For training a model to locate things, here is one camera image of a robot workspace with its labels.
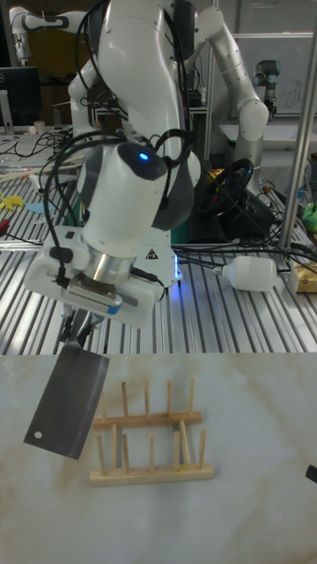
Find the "warning label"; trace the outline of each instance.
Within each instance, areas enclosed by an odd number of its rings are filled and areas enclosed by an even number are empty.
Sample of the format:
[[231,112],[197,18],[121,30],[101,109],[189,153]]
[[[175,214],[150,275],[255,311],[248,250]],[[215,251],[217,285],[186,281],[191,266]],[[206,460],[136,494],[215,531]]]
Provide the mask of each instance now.
[[153,249],[151,249],[151,251],[146,255],[145,258],[148,258],[149,260],[153,261],[153,260],[155,260],[156,258],[159,258],[159,257],[156,254],[156,252]]

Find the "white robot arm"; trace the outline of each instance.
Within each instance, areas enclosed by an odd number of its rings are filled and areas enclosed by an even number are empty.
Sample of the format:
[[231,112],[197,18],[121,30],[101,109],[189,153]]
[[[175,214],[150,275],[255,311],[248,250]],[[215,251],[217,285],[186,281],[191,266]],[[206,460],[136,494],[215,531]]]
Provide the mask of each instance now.
[[68,33],[76,33],[84,15],[84,11],[68,11],[58,16],[46,16],[43,11],[40,16],[37,16],[31,11],[25,10],[25,8],[11,8],[9,11],[11,32],[17,58],[22,66],[25,66],[32,56],[27,40],[28,33],[34,33],[48,27],[62,29]]
[[[60,249],[49,237],[26,274],[30,290],[136,327],[147,323],[161,295],[155,277],[144,279],[131,270],[140,241],[151,226],[163,231],[178,226],[194,201],[182,75],[166,46],[166,34],[173,33],[169,19],[157,0],[109,2],[96,53],[99,73],[122,100],[134,130],[158,143],[155,151],[130,141],[115,148],[101,144],[87,154],[77,186],[90,213],[87,223],[58,227]],[[195,20],[196,52],[187,66],[210,41],[236,101],[237,158],[256,164],[268,110],[254,92],[221,12],[210,8]],[[93,82],[87,65],[84,71]]]
[[237,112],[239,136],[234,158],[252,160],[254,173],[247,189],[258,195],[263,133],[269,111],[254,90],[240,49],[221,11],[215,7],[203,10],[197,17],[196,29],[196,50],[191,60],[187,61],[187,68],[190,69],[205,42],[209,41]]

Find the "green object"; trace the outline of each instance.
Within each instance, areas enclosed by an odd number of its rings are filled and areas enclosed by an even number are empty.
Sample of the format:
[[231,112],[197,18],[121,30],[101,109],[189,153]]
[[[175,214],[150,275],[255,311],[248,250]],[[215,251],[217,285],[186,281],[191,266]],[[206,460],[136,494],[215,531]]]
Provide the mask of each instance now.
[[317,233],[317,202],[309,204],[304,209],[303,223],[311,233]]
[[172,229],[172,245],[181,245],[187,242],[187,222],[184,221],[180,226]]
[[[79,198],[76,200],[76,202],[73,205],[73,211],[75,213],[75,217],[76,217],[77,222],[79,224],[79,222],[80,222],[80,200],[79,200]],[[68,225],[68,226],[73,225],[72,218],[69,214],[67,216],[66,225]]]

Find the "marble table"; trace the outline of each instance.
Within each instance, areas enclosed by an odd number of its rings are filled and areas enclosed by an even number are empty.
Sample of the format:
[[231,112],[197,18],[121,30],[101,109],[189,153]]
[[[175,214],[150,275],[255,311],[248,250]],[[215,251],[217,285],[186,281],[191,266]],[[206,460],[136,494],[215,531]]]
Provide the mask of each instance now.
[[[0,358],[1,564],[304,564],[317,562],[317,353],[114,356],[108,415],[186,409],[195,378],[210,481],[91,488],[91,431],[76,462],[23,443],[55,357]],[[173,461],[173,430],[157,428],[156,464]],[[103,434],[106,464],[110,434]],[[128,431],[131,466],[148,464],[148,430]]]

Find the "wooden block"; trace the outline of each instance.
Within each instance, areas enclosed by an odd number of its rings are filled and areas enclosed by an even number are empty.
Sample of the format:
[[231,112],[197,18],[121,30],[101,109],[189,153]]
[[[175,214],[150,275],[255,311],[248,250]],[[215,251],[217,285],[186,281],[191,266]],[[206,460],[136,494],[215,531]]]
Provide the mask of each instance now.
[[128,397],[127,397],[127,384],[122,382],[122,401],[123,401],[123,413],[124,417],[128,417]]
[[100,475],[106,476],[105,458],[103,454],[102,438],[100,435],[97,437],[98,458],[100,461]]
[[181,421],[181,441],[183,445],[184,457],[186,464],[190,464],[190,454],[188,448],[188,440],[184,421]]
[[175,431],[173,435],[173,451],[174,451],[174,472],[178,472],[180,469],[180,432]]
[[188,405],[189,415],[193,415],[194,413],[194,394],[195,394],[195,379],[192,378],[190,381],[190,390],[189,390],[189,405]]
[[103,419],[105,419],[107,415],[106,415],[105,393],[103,391],[101,392],[100,403],[101,403],[102,417]]
[[150,387],[148,382],[145,382],[144,400],[145,400],[145,415],[146,417],[150,417]]
[[155,466],[154,466],[154,433],[150,433],[150,464],[149,464],[149,473],[154,474]]
[[182,464],[178,472],[173,466],[156,466],[153,474],[148,468],[131,468],[129,474],[123,468],[109,471],[106,476],[101,476],[97,470],[90,473],[91,486],[124,486],[127,484],[154,484],[158,482],[186,482],[198,479],[212,479],[212,464],[205,464],[199,470],[198,464]]
[[206,446],[206,431],[205,431],[205,429],[202,429],[201,440],[200,440],[200,445],[199,445],[199,463],[198,463],[200,470],[203,468],[205,446]]
[[111,468],[116,468],[116,425],[111,427]]
[[172,382],[170,380],[167,382],[167,413],[172,414]]
[[122,449],[123,449],[123,462],[124,462],[124,472],[129,474],[129,451],[128,451],[128,437],[127,435],[122,435]]
[[187,412],[174,413],[151,413],[146,415],[129,415],[128,417],[96,417],[93,420],[93,428],[96,431],[105,431],[116,425],[117,429],[138,429],[139,427],[173,427],[184,421],[186,425],[199,425],[202,423],[202,413],[194,412],[188,415]]

